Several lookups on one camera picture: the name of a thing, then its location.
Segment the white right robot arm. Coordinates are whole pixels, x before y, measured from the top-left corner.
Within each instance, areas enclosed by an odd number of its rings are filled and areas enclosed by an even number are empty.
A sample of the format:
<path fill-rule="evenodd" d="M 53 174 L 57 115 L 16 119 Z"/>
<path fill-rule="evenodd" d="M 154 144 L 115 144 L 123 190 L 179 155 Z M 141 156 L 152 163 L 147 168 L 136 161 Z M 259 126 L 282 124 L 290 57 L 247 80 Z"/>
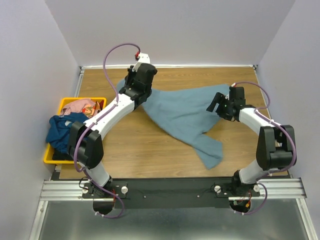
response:
<path fill-rule="evenodd" d="M 240 122 L 258 136 L 255 160 L 236 171 L 231 182 L 221 189 L 230 191 L 234 196 L 242 196 L 252 190 L 261 178 L 285 172 L 296 164 L 294 128 L 269 119 L 257 107 L 247 104 L 244 87 L 233 84 L 227 95 L 217 92 L 206 110 L 216 112 L 227 121 Z"/>

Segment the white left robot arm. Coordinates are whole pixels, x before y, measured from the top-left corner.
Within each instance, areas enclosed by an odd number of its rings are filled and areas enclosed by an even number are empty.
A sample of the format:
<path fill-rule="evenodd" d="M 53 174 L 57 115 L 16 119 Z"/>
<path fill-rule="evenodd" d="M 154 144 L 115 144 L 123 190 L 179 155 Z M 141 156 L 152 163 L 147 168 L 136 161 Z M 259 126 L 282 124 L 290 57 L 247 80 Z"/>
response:
<path fill-rule="evenodd" d="M 93 191 L 101 198 L 107 197 L 111 191 L 111 176 L 102 164 L 103 139 L 122 118 L 147 101 L 157 72 L 149 63 L 131 66 L 124 86 L 108 106 L 85 122 L 76 121 L 71 125 L 67 153 L 95 183 Z"/>

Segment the light blue t shirt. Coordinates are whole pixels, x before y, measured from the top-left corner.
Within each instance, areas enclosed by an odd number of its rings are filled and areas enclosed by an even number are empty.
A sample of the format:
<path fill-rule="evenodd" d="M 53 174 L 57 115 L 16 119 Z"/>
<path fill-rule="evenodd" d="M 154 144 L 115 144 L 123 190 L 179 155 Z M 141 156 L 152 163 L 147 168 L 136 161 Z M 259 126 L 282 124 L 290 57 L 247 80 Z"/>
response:
<path fill-rule="evenodd" d="M 209 170 L 223 159 L 223 144 L 206 135 L 221 119 L 207 111 L 216 93 L 228 94 L 226 84 L 176 91 L 153 88 L 142 108 L 150 119 L 173 138 L 193 147 Z"/>

